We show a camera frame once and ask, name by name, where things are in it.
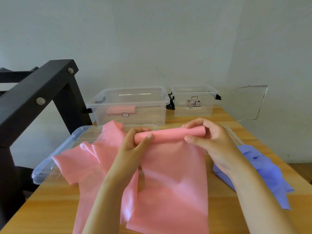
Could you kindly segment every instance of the screw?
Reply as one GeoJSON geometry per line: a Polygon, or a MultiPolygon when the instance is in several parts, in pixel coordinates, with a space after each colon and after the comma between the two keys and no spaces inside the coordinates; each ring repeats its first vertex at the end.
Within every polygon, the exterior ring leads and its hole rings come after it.
{"type": "Polygon", "coordinates": [[[37,102],[39,105],[44,105],[44,104],[45,104],[45,99],[44,99],[44,98],[37,98],[36,102],[37,102]]]}
{"type": "Polygon", "coordinates": [[[73,74],[73,73],[74,73],[73,68],[68,68],[68,72],[69,72],[70,74],[73,74]]]}

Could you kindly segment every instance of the label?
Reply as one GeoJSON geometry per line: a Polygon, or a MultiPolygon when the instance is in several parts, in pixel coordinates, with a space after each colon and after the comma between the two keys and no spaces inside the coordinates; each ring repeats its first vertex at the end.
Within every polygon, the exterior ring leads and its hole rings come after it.
{"type": "Polygon", "coordinates": [[[201,108],[201,100],[188,100],[186,109],[200,109],[200,108],[201,108]]]}

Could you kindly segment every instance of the person's left hand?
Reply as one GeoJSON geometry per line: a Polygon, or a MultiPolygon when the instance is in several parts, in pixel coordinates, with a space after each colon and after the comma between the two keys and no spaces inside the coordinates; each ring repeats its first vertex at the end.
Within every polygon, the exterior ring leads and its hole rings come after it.
{"type": "Polygon", "coordinates": [[[143,153],[154,137],[150,133],[140,144],[135,145],[135,134],[147,131],[151,130],[141,127],[133,128],[127,133],[105,180],[109,180],[123,189],[127,187],[140,165],[143,153]]]}

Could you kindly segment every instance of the small clear plastic bin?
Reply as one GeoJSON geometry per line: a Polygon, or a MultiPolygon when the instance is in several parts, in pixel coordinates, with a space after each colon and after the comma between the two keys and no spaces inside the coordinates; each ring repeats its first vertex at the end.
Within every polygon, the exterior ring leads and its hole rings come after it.
{"type": "Polygon", "coordinates": [[[170,103],[164,87],[105,89],[86,104],[98,125],[111,120],[125,124],[165,125],[166,105],[170,103]]]}
{"type": "MultiPolygon", "coordinates": [[[[128,132],[133,127],[145,126],[151,130],[158,130],[158,126],[152,124],[145,125],[124,125],[123,131],[128,132]]],[[[233,131],[225,127],[236,145],[243,145],[243,142],[233,133],[233,131]]],[[[93,143],[102,133],[102,126],[82,126],[76,129],[72,135],[65,140],[49,157],[43,160],[33,171],[33,182],[40,185],[48,176],[52,180],[58,180],[62,177],[60,169],[55,164],[53,156],[60,154],[64,150],[74,148],[82,142],[93,143]]]]}
{"type": "Polygon", "coordinates": [[[218,91],[209,85],[171,86],[174,116],[210,117],[218,91]]]}

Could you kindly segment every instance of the blue cloth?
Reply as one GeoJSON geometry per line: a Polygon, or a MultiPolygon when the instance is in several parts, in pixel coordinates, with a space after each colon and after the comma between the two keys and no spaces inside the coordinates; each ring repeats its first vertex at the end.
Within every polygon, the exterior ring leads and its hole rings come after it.
{"type": "MultiPolygon", "coordinates": [[[[279,204],[283,209],[291,209],[287,200],[286,192],[294,191],[294,189],[284,180],[279,167],[271,162],[271,159],[264,156],[251,145],[238,146],[242,154],[250,161],[264,182],[271,190],[279,204]]],[[[230,178],[224,174],[215,164],[213,171],[220,177],[229,187],[235,190],[230,178]]]]}

